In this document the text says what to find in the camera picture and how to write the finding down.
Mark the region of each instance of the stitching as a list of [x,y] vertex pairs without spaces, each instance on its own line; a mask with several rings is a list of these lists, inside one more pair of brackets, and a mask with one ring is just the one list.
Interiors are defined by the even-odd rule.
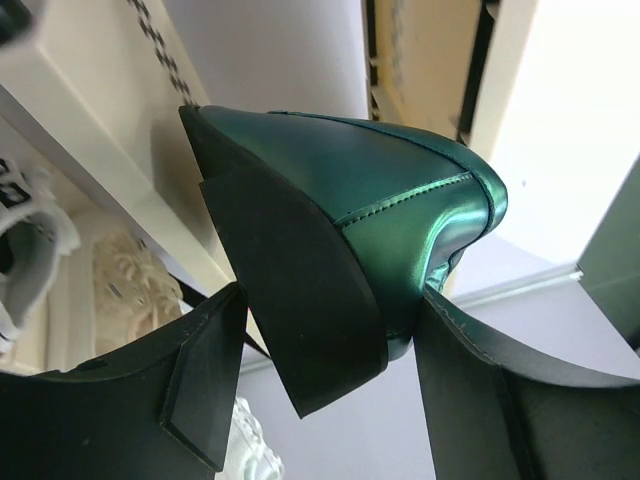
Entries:
[[460,335],[462,335],[465,340],[467,342],[469,342],[470,345],[473,346],[473,348],[475,348],[478,353],[484,355],[485,357],[487,357],[489,360],[491,360],[493,363],[495,363],[496,365],[501,365],[500,362],[498,362],[497,360],[493,359],[489,354],[487,354],[487,352],[485,352],[484,350],[481,350],[476,344],[475,342],[473,342],[468,336],[467,334],[464,332],[464,329],[462,327],[459,327],[458,324],[456,323],[456,321],[453,319],[453,316],[451,316],[451,314],[449,313],[449,311],[444,308],[442,305],[440,305],[438,303],[438,301],[433,297],[433,295],[431,294],[431,292],[427,289],[425,290],[425,295],[427,297],[429,297],[429,300],[432,306],[434,306],[437,310],[440,311],[440,313],[444,314],[445,317],[447,317],[447,319],[449,319],[449,321],[451,322],[451,325],[453,325],[453,327],[460,333]]
[[487,215],[487,224],[486,224],[484,230],[478,236],[478,238],[480,238],[483,235],[485,235],[490,230],[491,226],[493,225],[496,207],[495,207],[495,204],[493,203],[493,197],[491,196],[491,192],[489,191],[489,188],[487,187],[487,185],[485,185],[485,183],[482,181],[482,178],[480,177],[480,175],[478,175],[471,167],[469,167],[469,165],[464,160],[456,158],[453,155],[451,155],[450,153],[448,153],[448,152],[446,152],[444,150],[441,150],[438,147],[434,147],[434,146],[429,145],[429,144],[427,144],[425,142],[422,142],[422,141],[420,141],[418,139],[414,139],[414,138],[411,138],[411,137],[403,136],[403,135],[398,134],[398,133],[388,132],[388,131],[384,130],[383,128],[379,127],[377,124],[376,125],[370,125],[370,124],[364,123],[362,121],[348,119],[348,118],[328,117],[328,116],[324,116],[324,115],[315,115],[315,114],[310,114],[310,113],[287,112],[286,110],[275,110],[275,111],[272,111],[272,112],[269,112],[269,113],[279,114],[279,115],[293,115],[293,116],[298,116],[298,117],[318,118],[318,119],[321,119],[321,120],[330,120],[330,121],[334,121],[334,122],[345,123],[347,125],[354,125],[354,126],[357,126],[357,127],[366,128],[368,130],[373,130],[375,132],[379,132],[379,133],[382,133],[384,135],[388,135],[390,137],[398,138],[400,140],[405,140],[405,141],[410,142],[410,143],[412,143],[414,145],[417,145],[419,147],[426,148],[427,150],[431,150],[434,153],[438,153],[438,154],[442,155],[443,157],[447,158],[448,160],[451,160],[456,165],[467,169],[469,171],[469,173],[471,173],[471,175],[473,175],[473,177],[480,184],[480,188],[482,188],[482,191],[484,192],[485,197],[487,198],[487,203],[489,204],[489,215]]
[[377,215],[380,212],[384,212],[385,210],[389,210],[392,207],[395,207],[396,205],[400,205],[403,202],[406,202],[407,200],[411,200],[413,198],[416,198],[420,195],[424,195],[425,193],[429,193],[429,192],[433,192],[434,190],[437,190],[439,188],[443,188],[443,187],[448,187],[451,185],[455,185],[457,183],[461,183],[464,182],[465,180],[469,180],[471,179],[471,175],[468,173],[464,173],[462,175],[459,175],[457,177],[452,177],[450,180],[440,183],[438,185],[429,185],[425,190],[421,191],[421,192],[416,192],[412,195],[409,195],[408,197],[405,198],[401,198],[400,200],[396,200],[395,202],[390,203],[389,205],[385,205],[384,207],[380,207],[380,208],[376,208],[372,211],[370,211],[369,213],[366,213],[364,215],[360,215],[359,217],[353,218],[351,220],[349,220],[347,223],[345,223],[344,225],[340,226],[339,228],[341,230],[344,230],[345,228],[347,228],[350,225],[353,225],[354,223],[358,223],[361,220],[364,220],[365,218],[369,218],[373,215]]

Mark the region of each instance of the black heel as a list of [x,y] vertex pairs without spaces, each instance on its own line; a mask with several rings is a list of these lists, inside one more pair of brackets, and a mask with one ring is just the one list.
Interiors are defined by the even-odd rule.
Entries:
[[382,372],[376,300],[325,214],[195,109],[180,113],[207,208],[298,415]]

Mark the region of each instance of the white shelf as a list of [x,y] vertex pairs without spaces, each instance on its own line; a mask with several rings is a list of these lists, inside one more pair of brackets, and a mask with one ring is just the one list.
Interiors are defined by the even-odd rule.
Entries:
[[[209,99],[159,0],[145,2],[192,99]],[[46,2],[0,51],[0,113],[71,180],[166,252],[205,294],[233,272],[202,201],[177,109],[183,95],[128,2]],[[250,334],[261,342],[254,322]]]
[[[46,168],[53,177],[52,193],[56,203],[65,210],[69,217],[75,218],[82,212],[98,209],[87,195],[0,117],[0,158],[4,156],[18,160],[28,159],[30,162]],[[166,253],[162,257],[166,264],[175,264]],[[18,375],[35,375],[51,368],[50,365],[47,365],[47,344],[50,334],[48,312],[50,308],[52,308],[51,304],[48,298],[45,298],[27,322],[23,334],[12,351],[0,357],[0,370]],[[83,322],[84,320],[83,318],[74,318],[70,323],[73,325],[74,322]],[[243,368],[263,360],[264,357],[261,354],[245,346],[242,356]]]
[[638,21],[626,0],[500,3],[469,146],[509,188],[496,234],[540,264],[578,261],[636,161]]

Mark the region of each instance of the metallic green shoe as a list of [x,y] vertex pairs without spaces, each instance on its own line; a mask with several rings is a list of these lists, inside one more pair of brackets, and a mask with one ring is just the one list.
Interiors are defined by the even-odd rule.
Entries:
[[303,416],[409,347],[425,285],[502,220],[507,192],[433,133],[182,107],[214,225]]

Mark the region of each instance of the leather upper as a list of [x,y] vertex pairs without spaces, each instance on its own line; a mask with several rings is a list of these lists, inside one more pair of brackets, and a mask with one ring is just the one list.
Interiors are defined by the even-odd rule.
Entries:
[[199,112],[303,191],[342,233],[386,322],[391,359],[410,343],[425,283],[441,290],[464,248],[506,211],[496,173],[433,133],[286,112]]

